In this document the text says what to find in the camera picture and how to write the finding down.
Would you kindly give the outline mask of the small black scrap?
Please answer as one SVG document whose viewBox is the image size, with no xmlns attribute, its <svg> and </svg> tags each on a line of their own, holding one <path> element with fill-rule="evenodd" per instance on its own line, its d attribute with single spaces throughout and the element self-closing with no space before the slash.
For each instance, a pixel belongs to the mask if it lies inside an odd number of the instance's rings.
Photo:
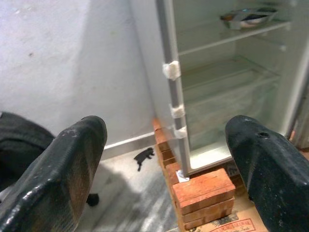
<svg viewBox="0 0 309 232">
<path fill-rule="evenodd" d="M 91 193 L 88 195 L 86 203 L 90 206 L 90 207 L 94 207 L 96 205 L 98 205 L 99 203 L 99 195 L 97 193 Z"/>
</svg>

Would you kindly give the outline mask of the white paper scrap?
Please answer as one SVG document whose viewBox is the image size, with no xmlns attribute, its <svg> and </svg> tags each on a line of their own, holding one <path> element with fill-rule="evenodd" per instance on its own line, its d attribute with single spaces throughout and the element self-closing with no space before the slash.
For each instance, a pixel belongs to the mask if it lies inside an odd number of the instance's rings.
<svg viewBox="0 0 309 232">
<path fill-rule="evenodd" d="M 190 177 L 184 176 L 182 170 L 177 170 L 176 171 L 176 176 L 177 176 L 177 179 L 178 179 L 179 183 L 188 182 L 190 180 Z"/>
</svg>

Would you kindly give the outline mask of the fridge glass shelf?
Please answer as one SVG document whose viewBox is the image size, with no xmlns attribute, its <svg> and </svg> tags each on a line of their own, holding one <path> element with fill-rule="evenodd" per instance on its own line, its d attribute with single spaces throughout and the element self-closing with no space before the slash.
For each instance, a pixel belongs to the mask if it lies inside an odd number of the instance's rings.
<svg viewBox="0 0 309 232">
<path fill-rule="evenodd" d="M 266 76 L 278 75 L 276 72 L 243 56 L 233 56 L 183 70 L 182 87 L 186 89 L 201 83 L 215 81 L 247 71 L 255 71 Z"/>
<path fill-rule="evenodd" d="M 261 26 L 231 30 L 220 22 L 203 24 L 177 33 L 178 55 L 184 56 L 190 53 L 208 49 L 210 47 L 237 41 L 257 34 L 285 28 L 289 30 L 289 21 L 274 20 Z"/>
</svg>

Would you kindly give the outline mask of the clear crisper drawer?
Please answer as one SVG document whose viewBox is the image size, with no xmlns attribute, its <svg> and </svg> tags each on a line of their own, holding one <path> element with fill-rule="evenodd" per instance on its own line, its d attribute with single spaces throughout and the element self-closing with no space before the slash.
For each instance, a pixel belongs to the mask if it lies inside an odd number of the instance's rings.
<svg viewBox="0 0 309 232">
<path fill-rule="evenodd" d="M 186 106 L 188 139 L 191 150 L 225 140 L 225 125 L 237 115 L 252 117 L 268 123 L 274 96 L 275 82 L 234 91 L 205 103 Z"/>
</svg>

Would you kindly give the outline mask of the brown cardboard sheet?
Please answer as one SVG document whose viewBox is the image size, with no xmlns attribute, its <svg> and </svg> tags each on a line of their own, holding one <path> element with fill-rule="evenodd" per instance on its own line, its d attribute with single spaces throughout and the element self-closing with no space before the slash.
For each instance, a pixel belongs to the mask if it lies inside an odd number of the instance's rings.
<svg viewBox="0 0 309 232">
<path fill-rule="evenodd" d="M 236 187 L 231 214 L 186 232 L 268 232 L 254 204 L 249 200 L 235 163 L 230 161 L 222 167 Z"/>
</svg>

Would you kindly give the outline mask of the black bag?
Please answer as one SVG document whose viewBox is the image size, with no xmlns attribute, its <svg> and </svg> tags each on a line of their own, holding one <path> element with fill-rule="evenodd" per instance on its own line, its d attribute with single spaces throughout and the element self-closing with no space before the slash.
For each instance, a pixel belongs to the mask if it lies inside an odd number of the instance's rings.
<svg viewBox="0 0 309 232">
<path fill-rule="evenodd" d="M 13 185 L 54 138 L 44 127 L 0 111 L 0 192 Z"/>
</svg>

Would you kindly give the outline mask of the silver food packet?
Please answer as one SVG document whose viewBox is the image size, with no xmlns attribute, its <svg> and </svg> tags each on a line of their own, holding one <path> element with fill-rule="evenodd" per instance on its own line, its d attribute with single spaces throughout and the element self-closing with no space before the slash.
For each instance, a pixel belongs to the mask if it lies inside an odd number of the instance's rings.
<svg viewBox="0 0 309 232">
<path fill-rule="evenodd" d="M 246 8 L 230 11 L 220 16 L 220 20 L 229 29 L 241 30 L 254 28 L 268 23 L 277 13 L 277 9 L 270 7 Z"/>
</svg>

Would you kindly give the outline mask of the grey fridge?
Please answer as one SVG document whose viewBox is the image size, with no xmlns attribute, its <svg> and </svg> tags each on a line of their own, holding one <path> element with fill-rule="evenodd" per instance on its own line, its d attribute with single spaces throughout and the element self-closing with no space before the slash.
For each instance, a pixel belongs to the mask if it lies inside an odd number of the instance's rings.
<svg viewBox="0 0 309 232">
<path fill-rule="evenodd" d="M 291 140 L 296 147 L 309 148 L 309 0 L 129 2 L 146 66 L 154 117 L 159 120 L 184 176 L 222 165 L 232 159 L 226 140 L 191 150 L 188 134 L 183 139 L 174 136 L 174 126 L 177 129 L 187 127 L 186 106 L 205 103 L 215 97 L 262 84 L 275 82 L 278 86 L 270 121 L 260 123 Z M 290 29 L 272 30 L 188 55 L 178 55 L 177 33 L 203 24 L 223 24 L 220 16 L 230 11 L 260 7 L 277 9 L 278 13 L 271 21 L 289 21 Z M 243 56 L 278 75 L 266 76 L 247 71 L 184 89 L 182 75 L 172 81 L 162 71 L 163 64 L 175 60 L 179 61 L 182 73 L 187 68 L 233 56 Z M 173 107 L 183 104 L 185 116 L 173 119 L 170 104 Z"/>
</svg>

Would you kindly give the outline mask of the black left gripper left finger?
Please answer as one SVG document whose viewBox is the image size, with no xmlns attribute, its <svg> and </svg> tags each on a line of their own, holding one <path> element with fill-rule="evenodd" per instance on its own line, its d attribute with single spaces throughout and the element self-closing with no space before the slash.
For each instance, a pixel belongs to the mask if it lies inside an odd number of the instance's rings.
<svg viewBox="0 0 309 232">
<path fill-rule="evenodd" d="M 98 116 L 84 117 L 55 136 L 0 197 L 0 232 L 75 230 L 106 141 L 106 124 Z"/>
</svg>

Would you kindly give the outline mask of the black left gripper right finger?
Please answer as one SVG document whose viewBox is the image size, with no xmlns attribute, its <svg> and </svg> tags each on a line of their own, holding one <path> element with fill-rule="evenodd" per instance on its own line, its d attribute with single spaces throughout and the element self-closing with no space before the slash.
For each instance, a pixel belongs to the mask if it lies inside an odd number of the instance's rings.
<svg viewBox="0 0 309 232">
<path fill-rule="evenodd" d="M 252 117 L 225 126 L 230 154 L 269 232 L 309 232 L 309 161 L 284 136 Z"/>
</svg>

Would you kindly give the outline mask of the black toy animal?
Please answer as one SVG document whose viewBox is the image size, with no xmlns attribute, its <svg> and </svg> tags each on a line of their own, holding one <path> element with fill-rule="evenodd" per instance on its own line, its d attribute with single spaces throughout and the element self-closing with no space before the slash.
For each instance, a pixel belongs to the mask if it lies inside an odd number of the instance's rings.
<svg viewBox="0 0 309 232">
<path fill-rule="evenodd" d="M 137 162 L 138 164 L 138 172 L 140 172 L 141 170 L 141 166 L 142 163 L 144 162 L 145 159 L 151 159 L 152 156 L 154 156 L 154 150 L 152 147 L 147 148 L 146 150 L 140 152 L 135 158 L 134 160 Z"/>
</svg>

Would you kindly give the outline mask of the red brick row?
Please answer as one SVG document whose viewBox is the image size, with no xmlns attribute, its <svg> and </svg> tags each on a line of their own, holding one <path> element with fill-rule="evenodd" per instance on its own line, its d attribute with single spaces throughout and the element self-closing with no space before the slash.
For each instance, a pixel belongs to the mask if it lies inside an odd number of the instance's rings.
<svg viewBox="0 0 309 232">
<path fill-rule="evenodd" d="M 163 132 L 158 119 L 152 120 L 154 128 L 154 137 L 156 141 L 156 150 L 158 152 L 158 160 L 166 179 L 171 185 L 179 183 L 176 172 L 180 170 L 180 166 L 168 144 L 167 138 Z"/>
</svg>

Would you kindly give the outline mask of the white foam pad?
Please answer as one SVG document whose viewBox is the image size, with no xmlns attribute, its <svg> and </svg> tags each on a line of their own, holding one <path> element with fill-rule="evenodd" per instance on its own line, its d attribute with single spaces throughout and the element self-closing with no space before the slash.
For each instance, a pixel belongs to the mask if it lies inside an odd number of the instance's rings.
<svg viewBox="0 0 309 232">
<path fill-rule="evenodd" d="M 171 63 L 163 64 L 162 71 L 167 79 L 175 81 L 181 76 L 179 61 L 175 60 Z"/>
<path fill-rule="evenodd" d="M 185 107 L 183 104 L 173 107 L 171 104 L 169 105 L 171 116 L 173 119 L 181 118 L 185 116 Z"/>
<path fill-rule="evenodd" d="M 183 138 L 186 138 L 187 137 L 187 127 L 184 126 L 184 127 L 181 127 L 179 129 L 177 129 L 175 126 L 173 127 L 173 133 L 174 133 L 174 136 L 177 138 L 177 139 L 183 139 Z"/>
</svg>

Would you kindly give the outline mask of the red brick stack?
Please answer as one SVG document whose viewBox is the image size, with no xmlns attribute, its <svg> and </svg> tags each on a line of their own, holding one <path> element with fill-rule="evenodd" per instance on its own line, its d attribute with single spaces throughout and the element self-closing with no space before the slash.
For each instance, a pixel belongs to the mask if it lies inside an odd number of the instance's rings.
<svg viewBox="0 0 309 232">
<path fill-rule="evenodd" d="M 171 189 L 185 230 L 232 213 L 236 187 L 223 168 L 174 184 Z"/>
</svg>

